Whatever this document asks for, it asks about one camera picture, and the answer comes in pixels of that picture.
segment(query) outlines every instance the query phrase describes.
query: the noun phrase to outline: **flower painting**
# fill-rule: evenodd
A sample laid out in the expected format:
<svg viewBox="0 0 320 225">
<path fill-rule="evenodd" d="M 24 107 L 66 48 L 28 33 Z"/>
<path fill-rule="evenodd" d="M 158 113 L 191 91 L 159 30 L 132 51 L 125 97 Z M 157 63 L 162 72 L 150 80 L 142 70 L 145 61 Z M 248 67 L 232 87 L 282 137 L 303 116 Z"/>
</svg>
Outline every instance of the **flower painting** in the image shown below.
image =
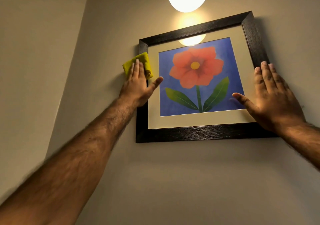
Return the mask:
<svg viewBox="0 0 320 225">
<path fill-rule="evenodd" d="M 159 53 L 160 115 L 244 109 L 244 94 L 230 38 Z"/>
</svg>

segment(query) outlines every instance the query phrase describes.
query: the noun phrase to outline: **red flower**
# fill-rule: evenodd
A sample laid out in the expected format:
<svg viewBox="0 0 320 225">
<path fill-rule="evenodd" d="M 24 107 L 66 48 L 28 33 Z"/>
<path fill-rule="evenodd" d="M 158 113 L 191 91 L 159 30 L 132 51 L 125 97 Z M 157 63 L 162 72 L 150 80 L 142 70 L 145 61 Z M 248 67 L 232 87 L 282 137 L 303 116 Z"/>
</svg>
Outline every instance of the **red flower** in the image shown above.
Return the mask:
<svg viewBox="0 0 320 225">
<path fill-rule="evenodd" d="M 180 80 L 182 87 L 190 89 L 194 85 L 208 86 L 215 75 L 222 72 L 223 61 L 216 59 L 213 46 L 195 49 L 189 48 L 173 57 L 174 66 L 170 76 Z"/>
</svg>

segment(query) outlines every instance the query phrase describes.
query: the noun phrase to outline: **picture frame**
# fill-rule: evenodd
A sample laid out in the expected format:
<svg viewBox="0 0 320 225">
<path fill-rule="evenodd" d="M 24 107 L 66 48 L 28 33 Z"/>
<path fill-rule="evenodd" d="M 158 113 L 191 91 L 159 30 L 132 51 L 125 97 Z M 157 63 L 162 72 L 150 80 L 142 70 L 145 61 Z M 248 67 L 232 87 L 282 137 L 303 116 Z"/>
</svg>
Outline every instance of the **picture frame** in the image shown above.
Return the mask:
<svg viewBox="0 0 320 225">
<path fill-rule="evenodd" d="M 237 26 L 243 29 L 253 67 L 269 63 L 252 11 L 140 39 L 139 54 L 148 53 L 151 46 Z M 137 109 L 137 143 L 276 137 L 257 122 L 149 129 L 148 112 L 148 102 Z"/>
</svg>

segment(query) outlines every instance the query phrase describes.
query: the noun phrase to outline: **green leaf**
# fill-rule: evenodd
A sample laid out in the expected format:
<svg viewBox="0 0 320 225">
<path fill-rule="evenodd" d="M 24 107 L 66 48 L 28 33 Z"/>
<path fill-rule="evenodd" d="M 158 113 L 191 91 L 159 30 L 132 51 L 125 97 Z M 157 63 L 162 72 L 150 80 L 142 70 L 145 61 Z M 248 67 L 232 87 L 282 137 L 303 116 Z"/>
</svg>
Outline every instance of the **green leaf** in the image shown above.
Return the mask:
<svg viewBox="0 0 320 225">
<path fill-rule="evenodd" d="M 217 84 L 213 93 L 204 102 L 203 112 L 210 111 L 215 105 L 220 103 L 226 97 L 228 86 L 229 86 L 229 77 L 222 79 L 221 82 Z"/>
<path fill-rule="evenodd" d="M 184 93 L 170 88 L 165 88 L 165 92 L 169 99 L 186 106 L 189 109 L 198 110 L 198 107 Z"/>
</svg>

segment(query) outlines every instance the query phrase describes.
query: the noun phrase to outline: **microfiber cloth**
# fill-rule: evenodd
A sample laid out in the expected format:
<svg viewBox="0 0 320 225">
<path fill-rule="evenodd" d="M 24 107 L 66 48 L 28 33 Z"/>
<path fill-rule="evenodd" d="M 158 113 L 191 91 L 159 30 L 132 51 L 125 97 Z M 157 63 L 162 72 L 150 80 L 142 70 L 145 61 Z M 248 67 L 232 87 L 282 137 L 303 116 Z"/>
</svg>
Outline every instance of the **microfiber cloth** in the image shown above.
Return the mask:
<svg viewBox="0 0 320 225">
<path fill-rule="evenodd" d="M 125 75 L 128 76 L 130 69 L 132 67 L 132 64 L 136 62 L 136 59 L 139 59 L 139 61 L 142 62 L 142 64 L 144 65 L 146 79 L 149 80 L 151 77 L 153 77 L 148 53 L 146 52 L 134 57 L 133 59 L 131 59 L 130 61 L 127 61 L 122 65 Z"/>
</svg>

